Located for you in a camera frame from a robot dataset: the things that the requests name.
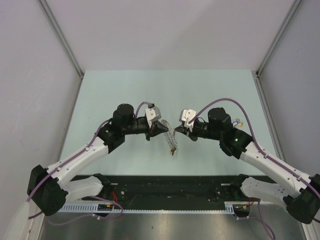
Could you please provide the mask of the green yellow tagged keys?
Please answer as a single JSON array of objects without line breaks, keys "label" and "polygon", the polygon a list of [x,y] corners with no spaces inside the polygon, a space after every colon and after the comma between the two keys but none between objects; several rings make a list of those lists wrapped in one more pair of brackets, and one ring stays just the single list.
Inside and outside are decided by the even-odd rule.
[{"label": "green yellow tagged keys", "polygon": [[171,148],[170,150],[169,150],[169,154],[171,155],[171,156],[173,156],[174,154],[176,154],[178,152],[178,148]]}]

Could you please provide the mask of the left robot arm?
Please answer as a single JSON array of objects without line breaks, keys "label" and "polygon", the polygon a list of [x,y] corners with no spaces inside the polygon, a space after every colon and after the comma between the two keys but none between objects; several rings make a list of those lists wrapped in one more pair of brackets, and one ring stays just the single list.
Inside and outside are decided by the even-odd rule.
[{"label": "left robot arm", "polygon": [[82,180],[73,178],[94,161],[109,155],[125,142],[127,135],[144,134],[147,141],[169,129],[160,122],[161,111],[147,104],[144,116],[127,103],[120,104],[112,118],[100,124],[93,138],[73,155],[47,167],[38,165],[30,173],[27,202],[34,202],[45,216],[57,213],[67,202],[86,197],[105,200],[110,183],[102,174]]}]

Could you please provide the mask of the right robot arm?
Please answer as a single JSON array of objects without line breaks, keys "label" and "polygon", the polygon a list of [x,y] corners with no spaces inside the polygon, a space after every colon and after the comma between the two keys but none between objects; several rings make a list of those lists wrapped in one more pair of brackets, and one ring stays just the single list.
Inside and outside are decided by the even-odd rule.
[{"label": "right robot arm", "polygon": [[251,135],[233,126],[231,117],[222,107],[212,108],[208,121],[200,121],[196,111],[184,109],[175,131],[189,137],[216,140],[220,149],[260,170],[273,183],[240,174],[232,183],[231,196],[242,201],[245,197],[261,199],[284,208],[303,224],[315,220],[320,209],[320,176],[302,172],[266,151]]}]

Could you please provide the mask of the metal disc keyring holder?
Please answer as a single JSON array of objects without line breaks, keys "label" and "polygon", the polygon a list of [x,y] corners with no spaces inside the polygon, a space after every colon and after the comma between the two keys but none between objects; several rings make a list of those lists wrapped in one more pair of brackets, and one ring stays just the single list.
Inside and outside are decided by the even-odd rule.
[{"label": "metal disc keyring holder", "polygon": [[162,119],[161,123],[166,125],[166,127],[168,128],[168,132],[164,133],[164,136],[165,136],[166,142],[168,143],[169,149],[177,148],[178,144],[177,144],[175,134],[174,134],[174,131],[173,131],[170,123],[165,119]]}]

